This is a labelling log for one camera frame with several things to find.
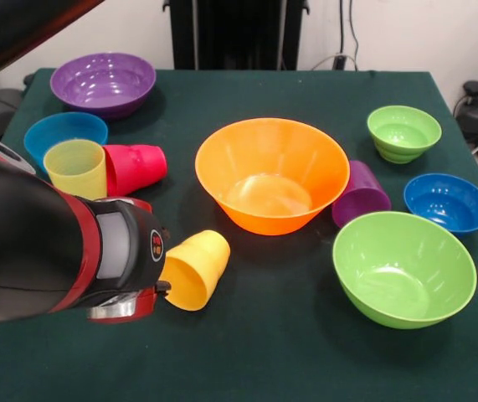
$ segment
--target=green tablecloth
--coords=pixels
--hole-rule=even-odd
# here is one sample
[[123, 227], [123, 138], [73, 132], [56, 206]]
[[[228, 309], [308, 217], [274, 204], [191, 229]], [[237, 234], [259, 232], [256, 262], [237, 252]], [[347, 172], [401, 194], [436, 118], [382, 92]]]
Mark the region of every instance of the green tablecloth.
[[[50, 73], [38, 72], [4, 137], [24, 156], [26, 130], [64, 110]], [[431, 113], [444, 130], [404, 166], [382, 160], [367, 134], [367, 114], [393, 103]], [[228, 269], [201, 312], [162, 300], [152, 316], [126, 325], [88, 323], [82, 311], [1, 323], [0, 401], [478, 400], [478, 289], [437, 326], [380, 327], [337, 282], [329, 209], [297, 233], [265, 238], [234, 226], [202, 190], [193, 163], [203, 139], [256, 116], [296, 119], [335, 137], [373, 169], [396, 210], [404, 210], [404, 184], [420, 173], [478, 186], [478, 167], [428, 74], [158, 71], [145, 106], [112, 123], [110, 140], [164, 149], [168, 177], [136, 196], [153, 204], [171, 245], [206, 228], [224, 234]], [[463, 241], [478, 267], [478, 232]]]

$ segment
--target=bowl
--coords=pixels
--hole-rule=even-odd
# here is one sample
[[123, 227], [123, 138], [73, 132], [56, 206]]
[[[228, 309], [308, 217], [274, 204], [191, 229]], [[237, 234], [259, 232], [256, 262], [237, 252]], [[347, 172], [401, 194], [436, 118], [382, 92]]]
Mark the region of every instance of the bowl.
[[338, 233], [333, 262], [356, 308], [386, 327], [428, 327], [460, 312], [476, 289], [470, 253], [417, 215], [362, 215]]
[[380, 155], [392, 163], [413, 161], [441, 138], [439, 123], [409, 106], [381, 107], [369, 115], [367, 127]]
[[455, 235], [478, 230], [478, 188], [463, 178], [443, 173], [413, 178], [404, 188], [404, 202], [412, 214]]
[[89, 113], [58, 113], [32, 125], [24, 136], [24, 147], [46, 173], [44, 157], [47, 151], [59, 142], [73, 139], [90, 140], [105, 145], [108, 141], [108, 127], [99, 117]]
[[229, 218], [258, 235], [300, 229], [339, 197], [350, 176], [347, 156], [331, 137], [278, 118], [216, 131], [195, 165], [199, 182]]
[[76, 111], [116, 120], [136, 111], [155, 85], [156, 72], [131, 54], [89, 54], [59, 67], [52, 75], [53, 93]]

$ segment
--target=pink cup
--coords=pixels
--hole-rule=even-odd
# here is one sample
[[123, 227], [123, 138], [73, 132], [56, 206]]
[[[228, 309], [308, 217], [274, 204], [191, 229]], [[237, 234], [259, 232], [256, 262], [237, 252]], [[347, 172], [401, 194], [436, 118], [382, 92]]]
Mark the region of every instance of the pink cup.
[[347, 188], [332, 205], [333, 221], [340, 228], [358, 216], [389, 211], [391, 201], [373, 172], [363, 162], [350, 161]]
[[109, 197], [125, 196], [166, 176], [166, 157], [160, 147], [106, 145], [103, 148]]

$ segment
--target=black stand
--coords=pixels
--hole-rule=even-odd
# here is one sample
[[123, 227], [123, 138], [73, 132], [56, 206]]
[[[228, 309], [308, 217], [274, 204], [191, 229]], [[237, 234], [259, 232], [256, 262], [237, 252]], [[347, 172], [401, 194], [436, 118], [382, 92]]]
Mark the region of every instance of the black stand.
[[296, 70], [306, 0], [166, 0], [176, 70]]

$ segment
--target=large green bowl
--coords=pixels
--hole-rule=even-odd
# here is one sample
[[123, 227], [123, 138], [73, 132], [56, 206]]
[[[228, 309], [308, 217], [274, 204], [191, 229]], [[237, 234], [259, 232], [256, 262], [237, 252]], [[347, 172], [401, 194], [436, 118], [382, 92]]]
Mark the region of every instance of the large green bowl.
[[441, 138], [439, 123], [409, 106], [381, 107], [369, 115], [367, 127], [380, 155], [392, 163], [413, 161]]
[[433, 325], [462, 310], [475, 294], [470, 253], [446, 229], [412, 214], [354, 219], [336, 237], [333, 262], [352, 303], [386, 327]]

